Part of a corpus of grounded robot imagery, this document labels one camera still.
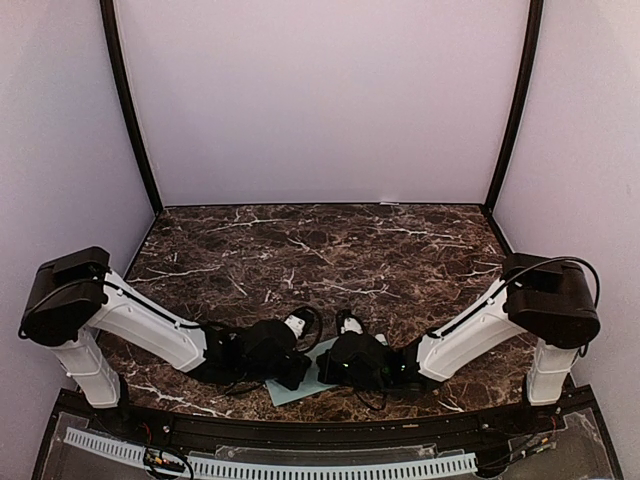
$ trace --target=white wall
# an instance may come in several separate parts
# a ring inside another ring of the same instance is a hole
[[[628,478],[640,472],[640,3],[549,0],[497,219],[516,250],[602,276],[591,383]]]
[[[168,205],[482,202],[528,0],[119,0]]]
[[[63,375],[17,329],[37,267],[102,245],[122,271],[152,220],[97,1],[0,1],[0,478],[31,470]]]

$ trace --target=black frame post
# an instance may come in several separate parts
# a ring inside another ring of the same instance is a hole
[[[538,45],[538,35],[540,33],[540,24],[542,21],[542,7],[544,0],[531,0],[529,4],[529,19],[527,21],[527,32],[524,37],[524,46],[522,48],[522,57],[520,59],[520,69],[518,71],[518,80],[516,81],[516,89],[513,94],[513,102],[511,103],[511,111],[509,112],[509,120],[507,128],[502,139],[502,147],[498,155],[496,169],[493,172],[489,193],[484,202],[484,210],[488,215],[493,215],[493,210],[498,202],[500,190],[504,183],[509,161],[513,153],[513,147],[518,136],[520,121],[524,111],[524,104],[527,100],[527,92],[529,91],[529,82],[531,80],[531,72],[533,71],[533,61],[536,56],[536,47]]]
[[[153,178],[151,164],[147,151],[144,148],[138,117],[133,106],[133,98],[127,72],[124,66],[124,58],[122,56],[122,47],[120,45],[120,37],[118,35],[118,24],[116,20],[115,7],[113,0],[100,0],[100,10],[102,11],[102,24],[104,26],[104,34],[107,39],[107,49],[109,50],[109,59],[111,60],[111,70],[113,71],[113,79],[118,90],[118,98],[120,99],[120,108],[124,116],[124,122],[129,133],[129,141],[136,157],[136,163],[140,170],[140,176],[147,191],[147,197],[156,215],[163,210],[162,200],[158,192],[158,186]]]

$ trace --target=teal cloth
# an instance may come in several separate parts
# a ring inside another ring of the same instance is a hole
[[[334,342],[337,340],[336,338],[332,338],[331,340],[327,340],[326,342],[319,343],[316,345],[313,350],[307,353],[307,356],[311,359],[311,366],[309,370],[307,370],[307,374],[304,376],[304,380],[300,383],[300,386],[297,390],[289,390],[274,380],[267,380],[265,383],[267,384],[267,389],[269,390],[269,395],[271,395],[271,401],[273,405],[279,407],[280,405],[284,405],[285,403],[294,402],[296,400],[300,400],[301,398],[308,397],[309,395],[313,395],[318,392],[322,392],[324,390],[329,390],[333,388],[335,385],[327,385],[326,383],[320,383],[318,381],[318,365],[316,364],[316,358],[322,355],[324,352],[329,350]]]

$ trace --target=perforated metal strip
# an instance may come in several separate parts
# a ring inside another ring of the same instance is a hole
[[[120,463],[143,467],[144,447],[139,445],[74,428],[67,429],[64,441]],[[227,462],[191,455],[189,463],[195,477],[202,480],[423,480],[473,473],[477,471],[475,458],[475,454],[468,453],[385,465],[307,467]]]

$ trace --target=robotic arm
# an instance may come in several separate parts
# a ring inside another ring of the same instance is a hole
[[[94,408],[118,406],[121,383],[88,327],[118,335],[201,381],[228,385],[250,379],[248,365],[257,369],[256,378],[270,376],[290,389],[304,377],[310,360],[295,346],[317,318],[312,309],[227,335],[146,299],[112,272],[108,261],[107,252],[92,247],[42,265],[20,327],[21,338],[57,356]],[[600,329],[583,271],[573,261],[522,254],[508,257],[503,267],[503,277],[467,310],[404,349],[404,361],[410,370],[443,382],[528,331],[539,338],[528,399],[532,405],[555,403],[579,349]]]

